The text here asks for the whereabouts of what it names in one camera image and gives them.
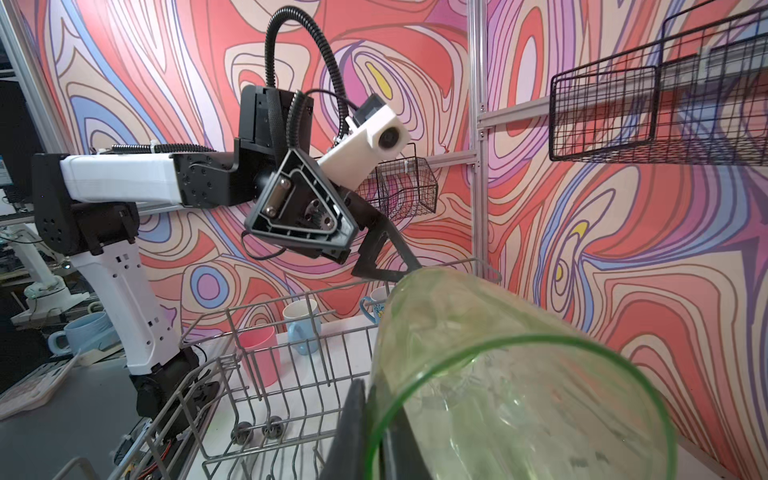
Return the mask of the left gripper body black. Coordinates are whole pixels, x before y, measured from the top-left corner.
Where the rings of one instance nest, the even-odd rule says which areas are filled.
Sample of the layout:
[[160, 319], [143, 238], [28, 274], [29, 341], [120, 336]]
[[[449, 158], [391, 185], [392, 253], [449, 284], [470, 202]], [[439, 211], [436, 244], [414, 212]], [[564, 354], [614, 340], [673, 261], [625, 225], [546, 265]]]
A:
[[359, 226], [318, 163], [291, 148], [244, 222], [245, 231], [310, 258], [344, 263]]

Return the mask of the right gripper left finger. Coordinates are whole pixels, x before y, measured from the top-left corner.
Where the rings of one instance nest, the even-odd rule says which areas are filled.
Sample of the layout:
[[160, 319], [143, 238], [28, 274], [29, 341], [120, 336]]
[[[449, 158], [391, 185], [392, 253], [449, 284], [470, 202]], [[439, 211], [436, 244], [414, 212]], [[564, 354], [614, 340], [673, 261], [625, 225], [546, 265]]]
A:
[[362, 379], [353, 380], [320, 480], [358, 480], [365, 475], [366, 394]]

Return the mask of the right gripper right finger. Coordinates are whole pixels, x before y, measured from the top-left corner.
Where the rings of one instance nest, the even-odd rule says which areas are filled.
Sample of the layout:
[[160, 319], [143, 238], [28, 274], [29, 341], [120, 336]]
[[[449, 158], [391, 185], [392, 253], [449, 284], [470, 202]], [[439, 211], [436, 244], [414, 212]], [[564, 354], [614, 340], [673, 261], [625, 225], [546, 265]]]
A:
[[406, 413], [396, 413], [380, 444], [380, 478], [431, 480]]

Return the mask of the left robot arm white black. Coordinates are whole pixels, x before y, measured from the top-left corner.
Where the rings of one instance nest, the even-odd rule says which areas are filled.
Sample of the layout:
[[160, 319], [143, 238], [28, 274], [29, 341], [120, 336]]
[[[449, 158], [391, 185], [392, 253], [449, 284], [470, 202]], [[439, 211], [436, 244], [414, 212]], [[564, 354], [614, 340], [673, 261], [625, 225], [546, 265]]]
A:
[[362, 105], [341, 90], [334, 97], [341, 139], [319, 159], [308, 153], [310, 94], [254, 86], [243, 92], [230, 152], [118, 145], [96, 155], [32, 158], [38, 233], [94, 288], [124, 347], [140, 416], [159, 418], [199, 360], [182, 345], [143, 271], [136, 245], [139, 203], [197, 209], [249, 204], [244, 235], [278, 252], [339, 264], [356, 252], [356, 277], [396, 282], [400, 272], [376, 264], [391, 244], [408, 271], [419, 268], [393, 222], [357, 192], [380, 163], [403, 150], [409, 133], [377, 95]]

